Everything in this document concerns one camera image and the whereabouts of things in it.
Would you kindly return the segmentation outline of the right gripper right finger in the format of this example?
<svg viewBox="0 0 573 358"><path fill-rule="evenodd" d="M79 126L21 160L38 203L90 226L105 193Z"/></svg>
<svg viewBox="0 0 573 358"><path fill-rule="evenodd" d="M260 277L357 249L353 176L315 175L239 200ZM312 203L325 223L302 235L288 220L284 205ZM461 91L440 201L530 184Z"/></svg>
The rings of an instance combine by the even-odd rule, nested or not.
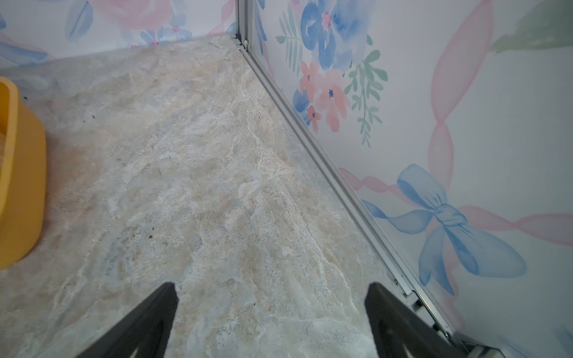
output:
<svg viewBox="0 0 573 358"><path fill-rule="evenodd" d="M379 357L462 357L382 284L369 285L365 309Z"/></svg>

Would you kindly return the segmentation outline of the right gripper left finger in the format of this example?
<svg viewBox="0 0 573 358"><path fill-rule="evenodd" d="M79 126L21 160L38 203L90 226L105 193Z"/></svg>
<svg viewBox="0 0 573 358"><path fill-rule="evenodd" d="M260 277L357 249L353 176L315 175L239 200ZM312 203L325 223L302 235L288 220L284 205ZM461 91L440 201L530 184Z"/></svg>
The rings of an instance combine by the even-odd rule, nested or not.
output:
<svg viewBox="0 0 573 358"><path fill-rule="evenodd" d="M163 283L79 356L163 357L177 308L174 283Z"/></svg>

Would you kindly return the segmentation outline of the yellow plastic storage box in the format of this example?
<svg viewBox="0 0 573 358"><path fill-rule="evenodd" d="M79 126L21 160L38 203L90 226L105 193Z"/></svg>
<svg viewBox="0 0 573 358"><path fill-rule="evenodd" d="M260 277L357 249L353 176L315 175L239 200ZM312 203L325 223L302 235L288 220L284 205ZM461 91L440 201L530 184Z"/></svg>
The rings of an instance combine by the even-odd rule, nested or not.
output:
<svg viewBox="0 0 573 358"><path fill-rule="evenodd" d="M22 102L19 89L1 78L1 268L36 246L46 200L46 132Z"/></svg>

